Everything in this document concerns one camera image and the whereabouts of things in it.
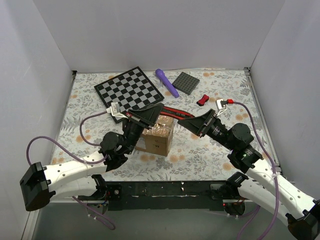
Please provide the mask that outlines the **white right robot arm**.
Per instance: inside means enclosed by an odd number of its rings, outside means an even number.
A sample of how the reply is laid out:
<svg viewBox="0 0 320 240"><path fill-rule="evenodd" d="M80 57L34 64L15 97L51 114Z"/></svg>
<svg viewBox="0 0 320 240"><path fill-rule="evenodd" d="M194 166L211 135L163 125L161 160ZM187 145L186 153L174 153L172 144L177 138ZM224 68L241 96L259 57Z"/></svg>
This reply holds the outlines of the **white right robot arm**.
<svg viewBox="0 0 320 240"><path fill-rule="evenodd" d="M250 128L237 123L227 129L214 110L199 117L181 119L178 124L203 137L209 136L231 152L231 164L253 178L272 193L289 211L288 229L299 240L314 240L320 234L320 202L303 193L281 175L276 176L272 166L251 146L254 137Z"/></svg>

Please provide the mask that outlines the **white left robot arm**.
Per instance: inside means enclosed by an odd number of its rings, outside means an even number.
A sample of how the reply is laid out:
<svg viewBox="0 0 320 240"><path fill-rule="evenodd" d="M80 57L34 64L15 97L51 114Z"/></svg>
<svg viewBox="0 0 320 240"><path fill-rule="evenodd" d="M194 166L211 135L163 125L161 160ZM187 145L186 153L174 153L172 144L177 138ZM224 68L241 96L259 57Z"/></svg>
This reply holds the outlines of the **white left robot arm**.
<svg viewBox="0 0 320 240"><path fill-rule="evenodd" d="M103 174L121 167L137 145L145 129L151 129L164 105L152 104L125 114L123 133L107 132L99 149L83 158L54 165L32 163L20 180L24 206L28 212L39 210L55 198L85 196L104 199L110 192Z"/></svg>

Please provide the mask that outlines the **brown taped cardboard box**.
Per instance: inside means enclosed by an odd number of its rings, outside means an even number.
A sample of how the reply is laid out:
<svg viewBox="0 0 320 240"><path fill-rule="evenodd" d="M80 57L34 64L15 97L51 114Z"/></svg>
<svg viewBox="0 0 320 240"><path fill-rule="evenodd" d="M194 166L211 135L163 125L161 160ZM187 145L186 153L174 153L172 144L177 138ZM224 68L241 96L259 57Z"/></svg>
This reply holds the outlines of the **brown taped cardboard box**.
<svg viewBox="0 0 320 240"><path fill-rule="evenodd" d="M144 129L135 149L138 151L167 156L172 146L174 119L160 115L151 129Z"/></svg>

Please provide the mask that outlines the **red black knife cap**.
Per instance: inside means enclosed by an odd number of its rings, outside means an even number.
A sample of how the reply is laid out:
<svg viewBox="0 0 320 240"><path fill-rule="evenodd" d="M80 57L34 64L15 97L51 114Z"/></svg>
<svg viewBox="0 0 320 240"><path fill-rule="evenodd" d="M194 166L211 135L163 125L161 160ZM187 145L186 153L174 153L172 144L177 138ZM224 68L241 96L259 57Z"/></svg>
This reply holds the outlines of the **red black knife cap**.
<svg viewBox="0 0 320 240"><path fill-rule="evenodd" d="M206 95L206 94L204 94L203 96L202 96L202 98L201 99L199 99L197 102L196 102L196 104L198 105L198 106L204 106L205 105L205 103L208 101L210 99L210 97L208 96L208 95Z"/></svg>

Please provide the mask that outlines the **red black utility knife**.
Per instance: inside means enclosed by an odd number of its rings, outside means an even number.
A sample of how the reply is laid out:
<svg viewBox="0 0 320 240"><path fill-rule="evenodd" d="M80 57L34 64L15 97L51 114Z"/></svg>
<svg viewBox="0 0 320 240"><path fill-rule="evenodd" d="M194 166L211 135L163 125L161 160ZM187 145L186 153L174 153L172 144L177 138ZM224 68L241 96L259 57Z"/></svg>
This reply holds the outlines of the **red black utility knife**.
<svg viewBox="0 0 320 240"><path fill-rule="evenodd" d="M192 115L191 113L188 113L186 111L176 109L176 108L171 108L168 106L164 106L160 112L160 115L162 116L167 116L171 117L177 120L184 120L184 119L189 119L189 118L194 118L195 116Z"/></svg>

